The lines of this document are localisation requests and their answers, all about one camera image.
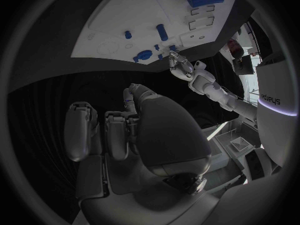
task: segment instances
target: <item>logo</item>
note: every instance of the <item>logo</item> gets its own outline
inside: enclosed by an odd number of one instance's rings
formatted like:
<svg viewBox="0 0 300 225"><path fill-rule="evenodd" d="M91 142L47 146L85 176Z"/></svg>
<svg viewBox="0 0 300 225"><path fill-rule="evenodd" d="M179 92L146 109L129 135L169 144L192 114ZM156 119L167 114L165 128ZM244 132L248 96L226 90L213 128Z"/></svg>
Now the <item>logo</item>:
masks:
<svg viewBox="0 0 300 225"><path fill-rule="evenodd" d="M274 97L271 97L271 96L267 96L266 94L265 95L262 94L261 98L263 98L264 100L266 100L268 102L272 102L275 105L280 105L280 99L277 99L277 98L274 98Z"/></svg>

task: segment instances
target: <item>purple light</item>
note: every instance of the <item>purple light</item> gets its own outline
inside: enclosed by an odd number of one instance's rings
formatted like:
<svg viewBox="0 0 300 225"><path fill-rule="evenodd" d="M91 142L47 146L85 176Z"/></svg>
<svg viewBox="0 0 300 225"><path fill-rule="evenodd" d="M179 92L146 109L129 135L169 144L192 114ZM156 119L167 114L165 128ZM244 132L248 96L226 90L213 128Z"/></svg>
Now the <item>purple light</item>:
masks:
<svg viewBox="0 0 300 225"><path fill-rule="evenodd" d="M284 115L287 115L287 116L293 116L293 117L297 116L297 113L288 113L288 112L280 111L280 110L277 110L277 109L275 109L273 107L270 107L267 104L263 103L260 99L258 99L258 102L261 105L263 105L264 107L273 110L274 112L277 112L277 113L280 113L280 114L284 114Z"/></svg>

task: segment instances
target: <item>glowing light strip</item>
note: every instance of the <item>glowing light strip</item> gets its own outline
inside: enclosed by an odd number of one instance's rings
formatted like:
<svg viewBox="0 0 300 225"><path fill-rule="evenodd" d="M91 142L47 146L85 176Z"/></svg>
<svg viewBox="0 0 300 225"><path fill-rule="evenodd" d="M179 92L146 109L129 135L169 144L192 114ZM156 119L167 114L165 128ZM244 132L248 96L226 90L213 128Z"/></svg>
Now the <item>glowing light strip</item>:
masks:
<svg viewBox="0 0 300 225"><path fill-rule="evenodd" d="M207 141L211 140L224 126L228 123L228 121L222 123L211 135L207 137Z"/></svg>
<svg viewBox="0 0 300 225"><path fill-rule="evenodd" d="M288 112L280 111L280 110L277 110L277 109L275 109L275 108L273 108L273 107L270 107L270 106L268 106L267 104L263 103L260 99L258 99L258 102L259 102L261 105L263 105L264 107L266 107L267 109L271 109L271 110L273 110L274 112L277 112L277 113L280 113L280 114L283 114L283 115L287 115L287 116L293 116L293 117L297 116L297 113L288 113Z"/></svg>

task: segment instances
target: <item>vent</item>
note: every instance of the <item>vent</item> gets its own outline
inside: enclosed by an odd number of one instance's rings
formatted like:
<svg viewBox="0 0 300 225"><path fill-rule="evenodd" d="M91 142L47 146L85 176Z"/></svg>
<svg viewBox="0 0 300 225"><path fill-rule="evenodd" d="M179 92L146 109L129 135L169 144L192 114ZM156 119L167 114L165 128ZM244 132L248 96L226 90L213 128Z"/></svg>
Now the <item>vent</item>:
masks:
<svg viewBox="0 0 300 225"><path fill-rule="evenodd" d="M251 145L249 142L247 142L245 139L242 137L238 137L237 139L234 139L230 142L236 150L239 152L247 148L249 145Z"/></svg>

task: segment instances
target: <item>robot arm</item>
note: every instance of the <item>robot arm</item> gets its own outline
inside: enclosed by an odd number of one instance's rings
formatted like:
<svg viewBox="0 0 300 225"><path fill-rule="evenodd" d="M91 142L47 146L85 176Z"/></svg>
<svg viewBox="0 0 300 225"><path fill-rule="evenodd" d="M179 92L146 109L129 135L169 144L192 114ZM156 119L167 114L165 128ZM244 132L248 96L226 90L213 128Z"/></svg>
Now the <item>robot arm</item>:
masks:
<svg viewBox="0 0 300 225"><path fill-rule="evenodd" d="M206 95L209 99L218 102L227 111L235 111L241 116L257 124L257 108L251 103L238 100L238 97L226 92L215 77L205 70L206 65L197 61L195 66L186 58L172 51L169 57L171 73L179 79L188 81L188 87L199 95Z"/></svg>

